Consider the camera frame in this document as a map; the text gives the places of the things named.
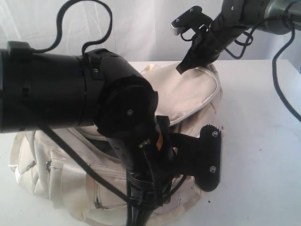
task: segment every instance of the orange label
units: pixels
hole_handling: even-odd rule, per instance
[[[159,139],[157,141],[157,148],[158,148],[159,151],[161,151],[162,145],[163,145],[163,136],[162,136],[162,133],[160,131],[160,136],[159,136]]]

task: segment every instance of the wall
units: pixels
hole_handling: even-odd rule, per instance
[[[0,0],[0,47],[8,40],[27,41],[33,48],[46,48],[56,36],[55,18],[66,0]],[[222,0],[105,0],[113,11],[113,31],[104,47],[128,61],[181,60],[190,43],[173,36],[170,22],[191,6],[199,5],[207,15],[216,17]],[[63,39],[54,53],[79,55],[88,40],[103,36],[109,17],[102,6],[94,2],[80,2],[72,6],[63,20]],[[243,59],[270,59],[287,36],[276,36],[260,31]],[[300,67],[301,42],[298,41],[284,58]],[[241,47],[230,49],[237,55]],[[220,59],[232,59],[222,53]]]

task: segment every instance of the bag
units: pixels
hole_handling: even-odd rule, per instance
[[[215,115],[222,90],[213,65],[180,75],[177,64],[160,68],[147,66],[142,75],[158,91],[156,115],[167,115],[174,132],[199,137],[207,124],[221,129]],[[96,127],[55,129],[92,169],[126,194],[126,172],[119,159],[92,143],[104,142]],[[95,182],[54,141],[42,131],[19,132],[11,151],[10,168],[17,182],[34,195],[49,198],[54,208],[66,208],[77,220],[93,226],[126,224],[127,206],[123,200]],[[174,179],[174,187],[181,178]],[[187,177],[170,203],[156,209],[148,226],[172,220],[194,206],[201,190],[194,177]]]

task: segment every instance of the cream backpack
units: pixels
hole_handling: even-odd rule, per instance
[[[207,124],[221,129],[215,119],[222,98],[218,73],[213,65],[195,68],[180,75],[177,64],[147,66],[142,75],[158,91],[156,115],[167,115],[174,132],[198,137]],[[126,173],[119,159],[110,154],[106,139],[96,127],[55,129],[94,171],[126,194]],[[66,208],[77,220],[92,226],[126,224],[127,206],[123,200],[95,182],[55,142],[41,131],[19,132],[15,138],[10,168],[17,182],[30,193],[49,198],[54,208]],[[174,179],[173,186],[179,180]],[[201,190],[194,177],[187,177],[170,203],[156,209],[148,226],[168,222],[194,206]]]

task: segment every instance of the white tabletop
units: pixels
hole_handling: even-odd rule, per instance
[[[141,70],[147,62],[132,65]],[[276,95],[271,61],[217,61],[215,65],[224,91],[218,115],[225,128],[222,180],[170,225],[300,225],[301,124]],[[284,94],[301,113],[301,75],[286,60],[278,62],[278,75]],[[17,185],[8,168],[13,139],[14,134],[0,135],[0,225],[85,225]]]

